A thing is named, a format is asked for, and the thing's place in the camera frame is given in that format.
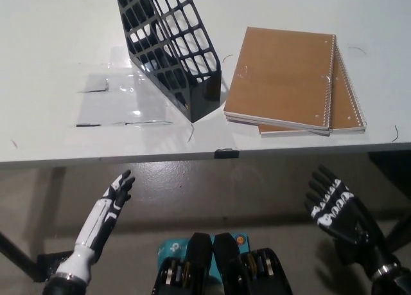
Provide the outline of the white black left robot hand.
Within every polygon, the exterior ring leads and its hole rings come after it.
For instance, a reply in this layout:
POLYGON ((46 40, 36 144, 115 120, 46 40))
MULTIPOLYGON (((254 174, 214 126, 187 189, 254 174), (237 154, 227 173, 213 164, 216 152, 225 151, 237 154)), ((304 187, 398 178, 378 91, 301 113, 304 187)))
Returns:
POLYGON ((130 200, 135 181, 131 171, 119 175, 93 206, 76 239, 73 253, 57 268, 55 275, 85 284, 91 280, 91 267, 100 259, 123 206, 130 200))

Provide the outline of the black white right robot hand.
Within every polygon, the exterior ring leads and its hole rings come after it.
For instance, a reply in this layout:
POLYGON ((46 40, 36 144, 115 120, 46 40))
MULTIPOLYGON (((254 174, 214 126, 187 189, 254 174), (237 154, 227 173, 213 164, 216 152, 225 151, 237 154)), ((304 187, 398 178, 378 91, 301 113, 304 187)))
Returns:
POLYGON ((327 233, 343 265, 361 265, 368 277, 400 266, 364 203, 330 169, 312 173, 304 206, 311 219, 327 233))

